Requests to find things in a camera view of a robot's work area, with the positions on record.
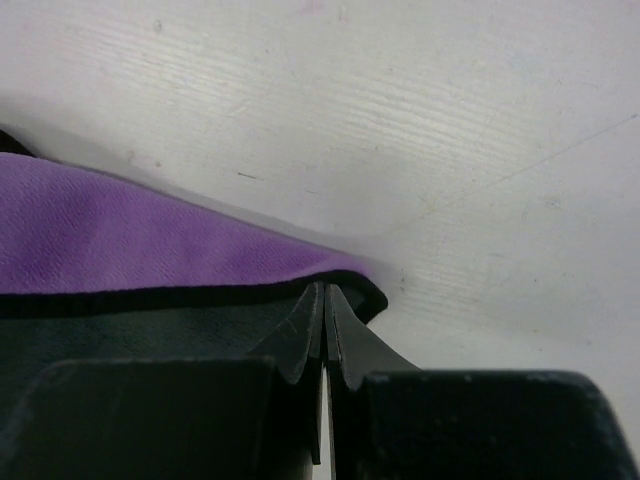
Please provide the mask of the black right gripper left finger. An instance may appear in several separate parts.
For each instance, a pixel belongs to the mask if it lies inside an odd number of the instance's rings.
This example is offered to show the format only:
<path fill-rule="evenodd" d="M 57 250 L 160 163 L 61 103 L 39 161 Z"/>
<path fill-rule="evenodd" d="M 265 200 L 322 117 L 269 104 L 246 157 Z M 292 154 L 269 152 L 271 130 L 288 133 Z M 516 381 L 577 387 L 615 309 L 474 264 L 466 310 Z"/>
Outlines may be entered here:
<path fill-rule="evenodd" d="M 324 287 L 246 354 L 70 358 L 1 430 L 5 479 L 306 479 L 320 460 Z"/>

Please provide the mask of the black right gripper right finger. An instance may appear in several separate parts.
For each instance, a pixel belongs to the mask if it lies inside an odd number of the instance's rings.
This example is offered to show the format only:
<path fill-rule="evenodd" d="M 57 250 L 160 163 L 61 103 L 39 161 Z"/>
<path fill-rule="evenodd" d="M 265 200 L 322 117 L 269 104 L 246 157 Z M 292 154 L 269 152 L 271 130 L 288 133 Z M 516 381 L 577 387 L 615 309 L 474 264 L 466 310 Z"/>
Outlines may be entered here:
<path fill-rule="evenodd" d="M 425 370 L 325 291 L 336 479 L 635 479 L 606 397 L 557 370 Z"/>

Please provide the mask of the purple towel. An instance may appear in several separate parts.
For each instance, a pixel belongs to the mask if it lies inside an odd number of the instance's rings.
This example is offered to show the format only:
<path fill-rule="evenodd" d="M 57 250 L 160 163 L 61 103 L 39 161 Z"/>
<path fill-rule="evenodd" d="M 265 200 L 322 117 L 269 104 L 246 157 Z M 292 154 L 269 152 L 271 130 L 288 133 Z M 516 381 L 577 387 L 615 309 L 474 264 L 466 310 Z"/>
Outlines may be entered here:
<path fill-rule="evenodd" d="M 59 360 L 242 355 L 317 281 L 388 305 L 354 257 L 1 137 L 3 410 Z"/>

